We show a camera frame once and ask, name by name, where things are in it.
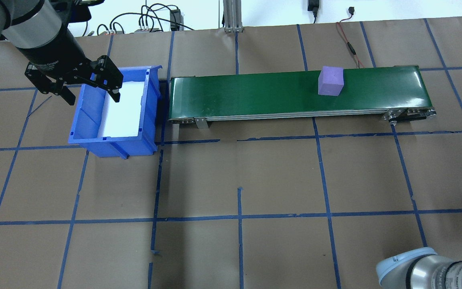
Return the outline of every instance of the power adapter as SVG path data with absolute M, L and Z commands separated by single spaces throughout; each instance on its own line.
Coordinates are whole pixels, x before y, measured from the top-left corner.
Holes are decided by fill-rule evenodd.
M 313 11 L 313 16 L 316 18 L 318 8 L 320 7 L 320 0 L 308 0 L 308 11 Z
M 171 21 L 170 31 L 182 31 L 183 30 L 183 26 L 179 25 L 179 24 L 183 24 L 183 15 L 181 15 L 181 10 L 172 9 L 170 11 L 170 21 Z

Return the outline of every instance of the purple foam block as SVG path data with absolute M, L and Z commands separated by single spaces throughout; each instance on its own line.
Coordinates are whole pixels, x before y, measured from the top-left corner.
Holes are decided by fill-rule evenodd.
M 318 94 L 338 96 L 343 88 L 343 67 L 324 66 L 318 77 Z

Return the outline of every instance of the conveyor belt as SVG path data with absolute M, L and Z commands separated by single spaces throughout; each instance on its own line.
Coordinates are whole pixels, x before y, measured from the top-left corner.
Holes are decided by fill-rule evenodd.
M 345 69 L 345 86 L 337 97 L 317 93 L 319 74 L 298 71 L 176 77 L 172 79 L 169 121 L 383 113 L 387 120 L 401 121 L 407 114 L 419 114 L 414 119 L 435 114 L 418 66 Z

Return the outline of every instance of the metal bracket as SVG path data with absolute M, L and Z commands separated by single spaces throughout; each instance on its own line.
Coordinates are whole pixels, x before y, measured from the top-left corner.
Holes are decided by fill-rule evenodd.
M 405 108 L 397 108 L 393 110 L 388 110 L 383 115 L 383 120 L 387 120 L 390 124 L 394 126 L 397 124 L 397 121 L 395 119 L 404 112 L 405 112 Z
M 434 108 L 413 108 L 404 109 L 398 108 L 394 110 L 388 110 L 383 115 L 383 120 L 387 120 L 392 126 L 396 126 L 398 122 L 431 119 L 436 116 L 436 110 Z
M 194 118 L 195 120 L 195 123 L 197 125 L 197 128 L 201 129 L 201 128 L 209 128 L 208 126 L 208 122 L 206 121 L 206 119 L 204 117 L 196 117 Z
M 242 32 L 242 0 L 224 0 L 224 31 Z
M 205 117 L 180 118 L 169 120 L 172 124 L 191 124 L 195 123 L 197 128 L 209 128 L 208 121 Z

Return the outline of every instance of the blue bin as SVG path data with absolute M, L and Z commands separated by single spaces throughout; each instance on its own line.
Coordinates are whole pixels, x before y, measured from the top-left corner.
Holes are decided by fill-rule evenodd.
M 72 121 L 69 143 L 77 143 L 99 157 L 152 155 L 158 147 L 154 144 L 154 120 L 156 106 L 161 97 L 158 66 L 119 68 L 127 81 L 145 81 L 141 100 L 138 135 L 131 137 L 97 137 L 106 91 L 83 84 Z

